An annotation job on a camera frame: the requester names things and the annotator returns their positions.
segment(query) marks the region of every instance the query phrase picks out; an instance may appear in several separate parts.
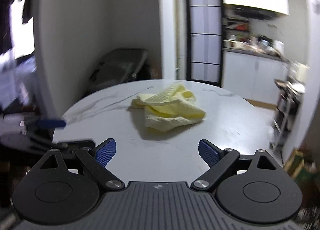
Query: black door frame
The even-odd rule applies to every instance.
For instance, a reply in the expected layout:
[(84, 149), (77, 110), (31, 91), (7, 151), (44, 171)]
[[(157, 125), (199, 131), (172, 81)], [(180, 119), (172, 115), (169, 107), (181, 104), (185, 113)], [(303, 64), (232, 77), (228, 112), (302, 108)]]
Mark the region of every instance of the black door frame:
[(221, 87), (222, 81), (222, 71), (223, 71), (223, 17), (224, 17), (224, 7), (223, 7), (223, 0), (221, 0), (221, 56), (220, 56), (220, 74), (219, 74), (219, 81), (218, 82), (211, 82), (211, 81), (204, 81), (204, 80), (195, 80), (191, 79), (191, 19), (190, 19), (190, 0), (186, 0), (187, 6), (187, 80), (202, 82), (214, 86)]

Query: towel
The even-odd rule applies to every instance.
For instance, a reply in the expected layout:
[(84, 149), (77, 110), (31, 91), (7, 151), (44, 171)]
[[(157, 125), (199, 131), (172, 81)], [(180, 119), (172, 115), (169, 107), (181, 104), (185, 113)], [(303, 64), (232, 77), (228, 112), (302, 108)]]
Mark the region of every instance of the towel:
[(195, 95), (181, 83), (173, 83), (158, 94), (140, 94), (132, 108), (144, 108), (145, 126), (167, 132), (177, 126), (200, 122), (205, 112), (196, 107)]

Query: silver bolt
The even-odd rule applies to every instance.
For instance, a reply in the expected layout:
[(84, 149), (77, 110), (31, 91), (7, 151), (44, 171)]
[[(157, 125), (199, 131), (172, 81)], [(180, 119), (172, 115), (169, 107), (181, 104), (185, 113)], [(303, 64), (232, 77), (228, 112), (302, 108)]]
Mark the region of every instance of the silver bolt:
[(106, 183), (106, 186), (109, 188), (120, 188), (122, 186), (122, 182), (116, 179), (109, 180)]
[(193, 183), (194, 186), (198, 187), (198, 188), (206, 188), (209, 186), (209, 182), (207, 182), (206, 180), (196, 180)]

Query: countertop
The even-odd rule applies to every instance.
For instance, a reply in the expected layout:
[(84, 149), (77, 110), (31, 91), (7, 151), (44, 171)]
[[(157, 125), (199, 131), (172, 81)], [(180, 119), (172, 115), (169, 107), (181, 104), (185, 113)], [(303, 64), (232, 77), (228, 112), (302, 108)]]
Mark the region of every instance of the countertop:
[(245, 50), (238, 50), (238, 49), (231, 49), (231, 48), (222, 48), (223, 51), (225, 52), (232, 52), (232, 53), (241, 53), (241, 54), (247, 54), (247, 55), (253, 55), (253, 56), (258, 56), (258, 57), (263, 57), (263, 58), (267, 58), (267, 59), (271, 59), (271, 60), (278, 60), (278, 61), (282, 61), (282, 62), (289, 62), (287, 59), (285, 58), (279, 58), (276, 56), (271, 56), (268, 54), (262, 54), (262, 53), (256, 53), (253, 51), (245, 51)]
[[(146, 128), (144, 110), (129, 108), (141, 93), (159, 93), (174, 82), (183, 83), (206, 112), (203, 122), (161, 133)], [(193, 81), (145, 80), (116, 85), (87, 96), (65, 114), (67, 126), (53, 140), (92, 139), (96, 145), (116, 140), (116, 154), (106, 168), (127, 185), (129, 181), (191, 184), (209, 169), (198, 154), (207, 139), (220, 149), (252, 155), (269, 149), (268, 127), (257, 109), (233, 93)]]

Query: wooden baseboard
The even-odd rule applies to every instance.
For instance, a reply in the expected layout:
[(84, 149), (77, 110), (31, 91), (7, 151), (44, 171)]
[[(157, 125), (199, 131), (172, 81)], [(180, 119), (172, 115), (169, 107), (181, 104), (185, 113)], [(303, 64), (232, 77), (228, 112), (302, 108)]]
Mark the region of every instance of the wooden baseboard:
[(268, 104), (268, 103), (264, 103), (264, 102), (260, 102), (260, 101), (255, 101), (255, 100), (251, 100), (251, 99), (246, 99), (246, 101), (248, 101), (251, 105), (253, 105), (255, 107), (267, 108), (267, 109), (271, 109), (271, 110), (276, 110), (276, 108), (277, 108), (276, 105)]

